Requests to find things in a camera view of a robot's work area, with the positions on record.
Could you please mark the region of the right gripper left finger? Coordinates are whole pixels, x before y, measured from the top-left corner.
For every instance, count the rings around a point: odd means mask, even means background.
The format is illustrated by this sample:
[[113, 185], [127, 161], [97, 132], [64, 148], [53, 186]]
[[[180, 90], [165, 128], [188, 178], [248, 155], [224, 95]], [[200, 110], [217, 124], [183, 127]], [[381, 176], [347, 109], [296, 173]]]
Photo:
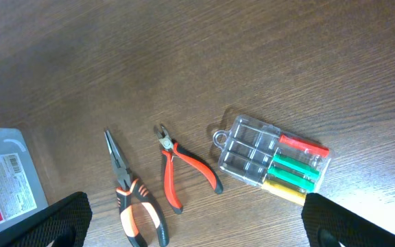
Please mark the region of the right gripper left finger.
[[86, 193], [72, 193], [0, 232], [0, 246], [83, 246], [93, 212]]

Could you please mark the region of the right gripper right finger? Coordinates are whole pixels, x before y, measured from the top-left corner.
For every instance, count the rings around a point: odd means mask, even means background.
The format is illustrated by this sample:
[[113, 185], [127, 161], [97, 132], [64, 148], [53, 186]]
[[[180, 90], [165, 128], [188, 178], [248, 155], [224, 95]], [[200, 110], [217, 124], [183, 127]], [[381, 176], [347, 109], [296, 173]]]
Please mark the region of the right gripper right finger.
[[318, 193], [307, 194], [301, 217], [312, 247], [395, 246], [395, 234]]

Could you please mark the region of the clear plastic storage box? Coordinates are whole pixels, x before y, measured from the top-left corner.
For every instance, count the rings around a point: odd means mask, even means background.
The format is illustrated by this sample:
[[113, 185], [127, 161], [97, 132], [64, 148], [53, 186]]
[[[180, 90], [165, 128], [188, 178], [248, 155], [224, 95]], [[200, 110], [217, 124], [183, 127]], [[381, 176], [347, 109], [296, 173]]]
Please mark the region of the clear plastic storage box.
[[0, 232], [48, 206], [21, 131], [0, 128]]

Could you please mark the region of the long-nose pliers orange-black handles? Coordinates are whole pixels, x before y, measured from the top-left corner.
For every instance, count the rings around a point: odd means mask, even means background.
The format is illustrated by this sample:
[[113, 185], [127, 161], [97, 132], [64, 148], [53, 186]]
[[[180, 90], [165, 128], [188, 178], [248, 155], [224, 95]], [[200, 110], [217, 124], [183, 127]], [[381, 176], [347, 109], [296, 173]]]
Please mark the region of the long-nose pliers orange-black handles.
[[111, 165], [119, 183], [115, 193], [117, 195], [119, 217], [126, 237], [132, 246], [143, 247], [147, 245], [134, 220], [132, 198], [137, 198], [139, 204], [149, 213], [154, 223], [159, 245], [168, 246], [169, 231], [161, 206], [145, 183], [130, 169], [130, 163], [108, 129], [104, 131], [104, 136]]

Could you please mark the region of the clear case of mini screwdrivers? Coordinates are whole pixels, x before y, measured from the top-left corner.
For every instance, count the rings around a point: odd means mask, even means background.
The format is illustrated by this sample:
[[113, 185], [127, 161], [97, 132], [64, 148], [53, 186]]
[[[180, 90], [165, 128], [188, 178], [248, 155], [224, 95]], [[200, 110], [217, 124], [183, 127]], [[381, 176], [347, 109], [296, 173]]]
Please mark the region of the clear case of mini screwdrivers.
[[247, 115], [215, 132], [213, 143], [222, 172], [301, 206], [319, 190], [333, 157], [317, 142]]

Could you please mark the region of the small red-handled cutter pliers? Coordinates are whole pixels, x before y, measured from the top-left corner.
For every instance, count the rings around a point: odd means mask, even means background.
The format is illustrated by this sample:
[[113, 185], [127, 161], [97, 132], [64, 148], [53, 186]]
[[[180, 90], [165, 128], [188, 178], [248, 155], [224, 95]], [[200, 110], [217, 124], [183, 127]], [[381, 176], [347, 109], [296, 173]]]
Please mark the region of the small red-handled cutter pliers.
[[185, 177], [185, 172], [191, 172], [190, 176], [201, 174], [214, 193], [222, 194], [224, 192], [224, 186], [216, 171], [204, 159], [188, 151], [171, 137], [164, 125], [154, 126], [154, 134], [160, 143], [160, 153], [163, 160], [162, 184], [164, 194], [175, 214], [182, 214], [184, 208], [176, 188], [178, 168], [180, 169], [180, 176]]

